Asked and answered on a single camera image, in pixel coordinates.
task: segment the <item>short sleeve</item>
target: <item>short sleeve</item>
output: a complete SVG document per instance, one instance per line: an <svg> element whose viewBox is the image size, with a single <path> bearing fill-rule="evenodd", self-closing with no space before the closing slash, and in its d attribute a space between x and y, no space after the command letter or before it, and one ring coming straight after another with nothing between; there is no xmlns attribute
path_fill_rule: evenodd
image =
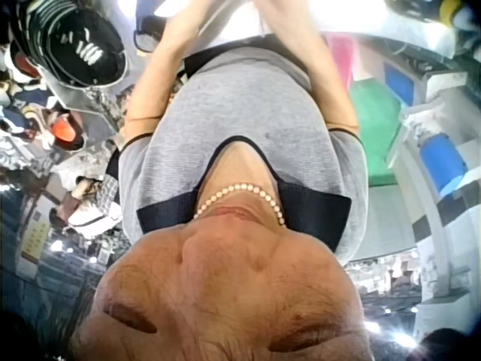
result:
<svg viewBox="0 0 481 361"><path fill-rule="evenodd" d="M336 249L341 265L346 265L359 249L368 222L368 164L360 140L353 134L329 132L343 178L343 194L352 199L346 229Z"/></svg>
<svg viewBox="0 0 481 361"><path fill-rule="evenodd" d="M142 168L151 138L152 134L148 134L132 139L120 154L119 192L123 213L122 225L130 242L136 242L142 234L137 209Z"/></svg>

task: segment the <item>green surface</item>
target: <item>green surface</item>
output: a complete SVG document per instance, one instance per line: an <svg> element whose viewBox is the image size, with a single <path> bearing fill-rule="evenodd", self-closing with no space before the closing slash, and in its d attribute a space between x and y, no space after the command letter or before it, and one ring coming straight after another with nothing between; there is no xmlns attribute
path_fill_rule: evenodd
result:
<svg viewBox="0 0 481 361"><path fill-rule="evenodd" d="M399 101L374 79L357 81L350 89L368 157L369 186L396 184L386 167L386 155L400 125Z"/></svg>

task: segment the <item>mouth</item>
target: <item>mouth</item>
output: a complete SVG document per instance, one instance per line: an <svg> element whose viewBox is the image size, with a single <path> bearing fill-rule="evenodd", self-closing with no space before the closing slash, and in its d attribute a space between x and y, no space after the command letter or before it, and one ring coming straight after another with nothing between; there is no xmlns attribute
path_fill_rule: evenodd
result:
<svg viewBox="0 0 481 361"><path fill-rule="evenodd" d="M224 216L230 214L239 220L247 220L249 222L255 222L262 225L262 222L258 217L256 217L251 211L242 207L218 207L214 208L212 211L206 213L203 218Z"/></svg>

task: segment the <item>black collar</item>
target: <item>black collar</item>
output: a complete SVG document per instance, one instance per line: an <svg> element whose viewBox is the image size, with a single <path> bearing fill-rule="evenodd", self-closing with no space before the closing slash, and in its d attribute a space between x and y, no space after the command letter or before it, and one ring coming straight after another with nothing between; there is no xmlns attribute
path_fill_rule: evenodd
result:
<svg viewBox="0 0 481 361"><path fill-rule="evenodd" d="M287 227L293 231L312 235L324 242L333 252L336 251L346 227L352 203L351 199L285 182L272 169L271 164L259 147L250 139L242 136L231 137L218 146L202 179L191 192L139 209L137 215L144 234L157 229L188 223L192 220L195 214L198 191L207 173L220 152L233 141L248 143L259 153L269 167L277 182Z"/></svg>

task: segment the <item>necklace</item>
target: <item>necklace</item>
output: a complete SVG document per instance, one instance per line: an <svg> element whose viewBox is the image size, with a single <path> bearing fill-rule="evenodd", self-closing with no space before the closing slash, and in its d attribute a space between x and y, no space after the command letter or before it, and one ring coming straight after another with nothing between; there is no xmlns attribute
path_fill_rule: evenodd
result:
<svg viewBox="0 0 481 361"><path fill-rule="evenodd" d="M282 227L286 228L286 220L284 220L283 212L280 210L280 206L277 204L277 202L274 201L274 199L271 196L269 196L261 188L259 188L257 186L254 186L252 184L246 184L246 183L235 184L233 186L226 187L221 192L217 192L215 195L211 196L210 199L208 199L197 210L197 213L195 214L194 219L196 220L197 218L199 218L199 216L201 216L211 205L213 205L215 202L217 202L223 196L226 196L229 193L240 192L240 191L252 192L254 194L257 194L262 199L264 199L272 207L272 210L276 214L277 221L279 222L279 224Z"/></svg>

